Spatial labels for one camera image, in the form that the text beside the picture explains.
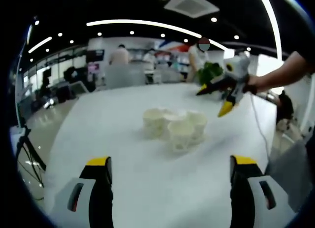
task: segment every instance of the green plant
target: green plant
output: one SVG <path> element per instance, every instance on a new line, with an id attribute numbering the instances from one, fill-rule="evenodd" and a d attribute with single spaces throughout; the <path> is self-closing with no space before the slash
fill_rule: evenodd
<path id="1" fill-rule="evenodd" d="M 198 71 L 199 82 L 201 85 L 207 84 L 221 74 L 223 74 L 223 69 L 218 63 L 206 62 L 204 67 Z"/>

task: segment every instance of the black ceiling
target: black ceiling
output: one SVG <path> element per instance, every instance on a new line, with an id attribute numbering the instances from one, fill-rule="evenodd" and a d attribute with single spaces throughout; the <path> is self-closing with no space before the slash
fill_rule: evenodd
<path id="1" fill-rule="evenodd" d="M 163 7 L 169 0 L 26 0 L 26 8 L 32 16 L 37 16 L 40 23 L 34 26 L 29 45 L 23 54 L 22 68 L 34 61 L 43 59 L 49 53 L 70 47 L 86 44 L 91 37 L 130 36 L 129 31 L 135 31 L 134 36 L 160 38 L 161 33 L 174 41 L 192 40 L 192 36 L 172 30 L 144 25 L 110 24 L 87 27 L 86 23 L 107 19 L 138 19 L 161 22 L 178 26 L 211 38 L 217 42 L 239 41 L 242 43 L 275 48 L 274 35 L 267 12 L 261 0 L 207 0 L 217 6 L 220 11 L 211 15 L 192 19 Z M 307 28 L 293 8 L 284 0 L 270 0 L 274 8 L 282 38 L 283 51 L 295 50 L 296 43 L 305 40 Z M 308 0 L 299 0 L 306 9 L 311 7 Z M 211 17 L 217 17 L 213 23 Z M 53 40 L 36 49 L 33 53 L 27 51 L 47 37 Z"/>

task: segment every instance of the white cable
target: white cable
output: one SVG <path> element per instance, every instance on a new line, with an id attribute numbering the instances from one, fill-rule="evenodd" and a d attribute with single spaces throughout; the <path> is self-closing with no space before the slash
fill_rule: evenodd
<path id="1" fill-rule="evenodd" d="M 260 135 L 262 136 L 262 138 L 264 139 L 264 142 L 265 142 L 265 149 L 266 149 L 266 153 L 267 153 L 267 158 L 269 160 L 269 147 L 268 147 L 268 142 L 267 142 L 267 139 L 266 139 L 266 136 L 263 134 L 262 130 L 261 130 L 261 127 L 260 127 L 260 124 L 259 124 L 259 120 L 258 120 L 258 116 L 257 116 L 257 111 L 256 111 L 256 108 L 255 108 L 255 104 L 254 104 L 254 101 L 253 101 L 253 95 L 251 95 L 251 103 L 252 103 L 252 108 L 254 110 L 254 115 L 255 115 L 255 119 L 256 119 L 256 123 L 257 123 L 257 126 L 258 126 L 258 130 L 260 132 Z"/>

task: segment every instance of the paper cup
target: paper cup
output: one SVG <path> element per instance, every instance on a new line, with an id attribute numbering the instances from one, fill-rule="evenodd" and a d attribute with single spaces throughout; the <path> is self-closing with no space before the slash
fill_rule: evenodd
<path id="1" fill-rule="evenodd" d="M 163 132 L 163 111 L 159 108 L 146 110 L 143 115 L 143 130 L 147 138 L 160 137 Z"/>
<path id="2" fill-rule="evenodd" d="M 186 112 L 180 111 L 180 112 L 174 112 L 174 113 L 166 113 L 163 116 L 163 134 L 162 134 L 162 139 L 164 140 L 169 140 L 170 134 L 168 130 L 168 125 L 171 122 L 176 122 L 176 121 L 184 121 L 187 120 L 187 114 Z"/>
<path id="3" fill-rule="evenodd" d="M 189 111 L 188 120 L 194 127 L 194 132 L 191 136 L 192 143 L 198 143 L 202 140 L 205 127 L 208 123 L 207 117 L 198 111 Z"/>
<path id="4" fill-rule="evenodd" d="M 173 121 L 168 125 L 170 142 L 175 152 L 188 151 L 194 127 L 189 121 Z"/>

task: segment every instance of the table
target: table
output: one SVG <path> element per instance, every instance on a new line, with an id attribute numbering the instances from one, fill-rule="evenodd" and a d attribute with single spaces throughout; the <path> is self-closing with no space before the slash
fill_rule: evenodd
<path id="1" fill-rule="evenodd" d="M 162 84 L 101 91 L 74 105 L 51 150 L 45 206 L 85 163 L 112 157 L 115 228 L 228 228 L 231 221 L 229 160 L 251 157 L 262 171 L 268 159 L 250 95 L 222 118 L 221 102 L 195 96 L 193 84 Z M 276 106 L 253 97 L 270 150 Z M 206 139 L 187 154 L 173 153 L 161 140 L 145 140 L 142 113 L 151 107 L 199 110 L 206 114 Z"/>

